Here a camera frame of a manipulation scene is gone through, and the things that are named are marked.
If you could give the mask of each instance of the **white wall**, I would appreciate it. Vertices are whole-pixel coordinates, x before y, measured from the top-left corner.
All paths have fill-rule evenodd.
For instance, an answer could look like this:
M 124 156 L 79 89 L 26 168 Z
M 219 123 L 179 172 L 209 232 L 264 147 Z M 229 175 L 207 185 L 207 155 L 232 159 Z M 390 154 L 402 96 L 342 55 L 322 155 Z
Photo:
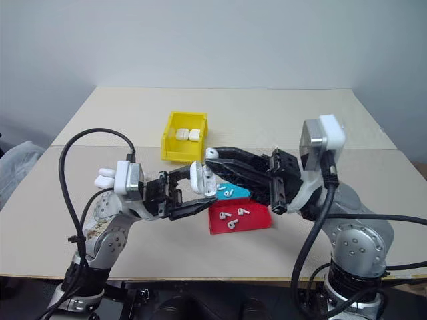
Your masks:
M 350 87 L 427 162 L 427 1 L 1 0 L 3 145 L 47 146 L 96 85 Z

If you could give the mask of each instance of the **white table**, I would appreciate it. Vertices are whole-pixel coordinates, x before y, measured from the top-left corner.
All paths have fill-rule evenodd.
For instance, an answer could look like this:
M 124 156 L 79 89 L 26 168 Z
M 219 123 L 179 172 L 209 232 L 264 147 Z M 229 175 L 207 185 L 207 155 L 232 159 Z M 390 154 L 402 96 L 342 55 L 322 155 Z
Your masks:
M 158 171 L 179 167 L 160 159 L 161 133 L 171 110 L 206 111 L 209 146 L 269 153 L 278 145 L 294 155 L 298 154 L 302 121 L 335 113 L 345 123 L 348 135 L 338 164 L 340 179 L 350 184 L 374 212 L 427 218 L 427 183 L 349 90 L 98 88 L 0 212 L 0 274 L 64 276 L 75 250 L 67 236 L 75 231 L 59 189 L 57 161 L 68 138 L 90 127 L 123 131 L 137 145 L 137 160 L 142 161 L 145 174 L 156 177 Z M 221 118 L 225 112 L 228 116 Z M 97 168 L 113 167 L 126 151 L 119 139 L 102 134 L 88 137 L 71 149 L 66 174 L 77 212 L 96 192 L 93 180 Z M 189 183 L 182 189 L 184 197 L 194 197 Z M 270 229 L 215 236 L 209 234 L 207 212 L 179 221 L 136 223 L 111 278 L 289 280 L 312 223 L 296 214 L 273 218 Z M 419 244 L 425 242 L 424 229 L 409 223 L 391 224 L 395 241 L 388 263 L 423 260 L 427 247 Z M 321 234 L 302 277 L 328 262 L 329 256 L 330 244 Z M 397 277 L 426 274 L 427 268 L 393 273 Z

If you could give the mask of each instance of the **plastic bag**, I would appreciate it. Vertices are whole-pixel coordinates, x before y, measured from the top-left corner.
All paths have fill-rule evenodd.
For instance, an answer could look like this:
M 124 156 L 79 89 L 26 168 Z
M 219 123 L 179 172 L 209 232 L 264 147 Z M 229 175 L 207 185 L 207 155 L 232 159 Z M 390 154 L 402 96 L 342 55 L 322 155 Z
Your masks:
M 26 141 L 0 158 L 0 210 L 43 152 L 42 147 Z

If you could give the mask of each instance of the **red tray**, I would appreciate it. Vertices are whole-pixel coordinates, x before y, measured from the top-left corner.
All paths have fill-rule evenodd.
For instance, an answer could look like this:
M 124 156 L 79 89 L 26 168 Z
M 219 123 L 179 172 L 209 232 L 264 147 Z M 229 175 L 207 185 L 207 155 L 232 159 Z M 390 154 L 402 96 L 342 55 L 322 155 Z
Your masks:
M 250 214 L 238 215 L 238 209 L 248 210 Z M 220 219 L 220 212 L 231 213 L 231 217 Z M 234 229 L 229 229 L 227 223 L 238 219 Z M 209 208 L 209 228 L 212 235 L 218 233 L 238 232 L 247 230 L 266 229 L 272 226 L 272 217 L 268 208 L 249 198 L 218 200 Z

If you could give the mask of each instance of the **yellow bin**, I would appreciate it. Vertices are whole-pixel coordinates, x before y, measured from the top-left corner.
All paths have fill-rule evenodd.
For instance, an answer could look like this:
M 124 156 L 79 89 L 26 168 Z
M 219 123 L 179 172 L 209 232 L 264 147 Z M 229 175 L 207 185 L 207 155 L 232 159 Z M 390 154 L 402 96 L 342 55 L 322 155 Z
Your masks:
M 181 128 L 200 129 L 199 141 L 179 141 L 176 131 Z M 161 138 L 161 159 L 177 162 L 203 160 L 207 137 L 207 113 L 172 111 Z

